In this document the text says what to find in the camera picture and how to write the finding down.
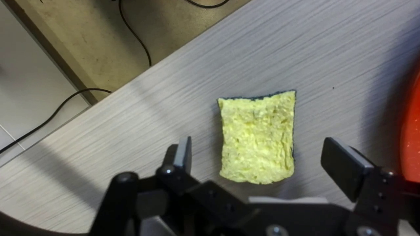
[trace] gray table surface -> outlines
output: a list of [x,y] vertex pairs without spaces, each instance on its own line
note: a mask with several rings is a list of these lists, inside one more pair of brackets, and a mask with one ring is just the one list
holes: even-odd
[[[326,137],[398,165],[407,71],[420,50],[417,0],[254,0],[0,170],[0,209],[28,224],[87,231],[110,180],[146,178],[194,137],[194,171],[230,192],[326,197],[351,206],[320,161]],[[218,176],[218,98],[297,90],[296,175],[281,184]]]

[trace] yellow sponge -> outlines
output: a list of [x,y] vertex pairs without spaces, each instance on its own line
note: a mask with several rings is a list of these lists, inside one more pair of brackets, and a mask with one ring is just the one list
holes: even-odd
[[222,178],[272,184],[293,175],[296,92],[262,100],[220,99],[218,104],[225,141]]

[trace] orange object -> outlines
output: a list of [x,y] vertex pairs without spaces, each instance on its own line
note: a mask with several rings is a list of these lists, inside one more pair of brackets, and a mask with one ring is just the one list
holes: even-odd
[[407,106],[402,128],[401,165],[405,179],[420,184],[420,68],[414,74]]

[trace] screw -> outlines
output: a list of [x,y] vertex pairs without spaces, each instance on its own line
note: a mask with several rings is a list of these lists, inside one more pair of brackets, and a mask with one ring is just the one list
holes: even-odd
[[163,176],[170,176],[170,175],[174,175],[175,174],[175,167],[174,166],[166,166],[166,167],[162,167],[159,170],[161,175]]
[[379,231],[376,231],[375,229],[367,227],[367,226],[359,227],[358,235],[359,236],[381,236],[381,234]]
[[289,236],[287,229],[279,225],[272,225],[266,230],[267,236]]
[[119,176],[116,176],[116,182],[119,184],[127,184],[127,183],[132,183],[136,180],[138,180],[138,176],[137,176],[137,174],[133,174],[133,172],[124,172],[124,174],[120,174]]
[[383,209],[381,209],[379,205],[373,206],[373,210],[375,210],[377,214],[383,213]]
[[379,199],[385,200],[385,195],[383,192],[380,192]]

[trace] black cable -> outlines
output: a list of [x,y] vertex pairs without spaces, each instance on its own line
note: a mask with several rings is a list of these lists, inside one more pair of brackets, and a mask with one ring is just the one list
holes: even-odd
[[229,0],[225,0],[225,2],[220,3],[220,5],[204,6],[204,5],[196,3],[195,0],[186,0],[186,2],[190,3],[190,5],[192,5],[192,6],[196,6],[196,7],[199,7],[199,9],[205,9],[205,10],[220,9],[220,7],[222,7],[222,6],[225,6],[225,5],[229,3]]
[[136,35],[134,29],[129,26],[127,18],[125,18],[124,14],[123,14],[123,5],[121,5],[121,3],[123,3],[123,0],[119,0],[119,12],[120,12],[120,16],[121,16],[124,24],[125,24],[125,26],[128,27],[128,29],[132,32],[132,35],[133,35],[133,36],[140,41],[140,44],[142,45],[142,48],[144,48],[144,50],[145,50],[145,53],[146,53],[146,57],[148,57],[149,68],[152,68],[152,66],[154,66],[154,64],[153,64],[153,58],[150,57],[150,52],[149,52],[149,49],[146,48],[146,45],[145,45],[145,43],[142,41],[142,39],[138,37],[138,36]]
[[75,92],[74,95],[71,95],[70,98],[68,98],[57,109],[56,112],[45,121],[43,123],[40,127],[35,128],[33,130],[31,130],[29,133],[24,134],[23,137],[20,137],[19,140],[14,141],[12,144],[10,144],[7,147],[0,150],[0,154],[6,153],[7,150],[12,149],[14,146],[16,146],[18,144],[23,142],[24,140],[27,140],[28,137],[33,136],[35,133],[37,133],[40,129],[43,129],[44,127],[47,127],[49,123],[52,123],[54,120],[54,117],[64,109],[64,107],[74,98],[77,98],[81,94],[86,94],[86,92],[91,92],[91,91],[100,91],[104,94],[112,94],[108,90],[102,90],[102,88],[86,88],[86,90],[81,90],[78,92]]
[[[216,6],[204,6],[204,5],[199,5],[194,0],[186,0],[187,3],[192,5],[192,6],[196,6],[197,9],[205,9],[205,10],[213,10],[213,9],[220,9],[225,5],[229,3],[229,0],[224,0],[222,3],[220,5],[216,5]],[[124,22],[124,24],[128,27],[128,29],[132,32],[132,35],[137,39],[137,41],[142,45],[145,53],[146,53],[146,57],[148,57],[148,64],[149,64],[149,68],[154,66],[154,62],[153,62],[153,58],[150,56],[150,52],[149,49],[146,48],[145,43],[142,41],[142,39],[140,36],[137,36],[137,33],[134,32],[134,29],[131,27],[131,24],[128,23],[127,18],[124,16],[123,14],[123,0],[119,0],[119,12],[120,12],[120,16]]]

